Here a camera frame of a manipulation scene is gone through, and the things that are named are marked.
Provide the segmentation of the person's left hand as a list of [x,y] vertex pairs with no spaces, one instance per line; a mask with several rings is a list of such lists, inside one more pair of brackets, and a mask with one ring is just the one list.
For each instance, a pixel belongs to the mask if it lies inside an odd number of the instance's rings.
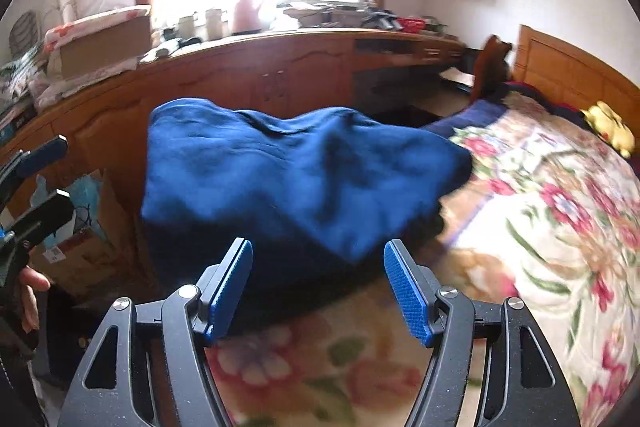
[[18,277],[23,306],[22,327],[26,333],[39,329],[39,312],[36,294],[48,291],[51,283],[40,272],[25,267]]

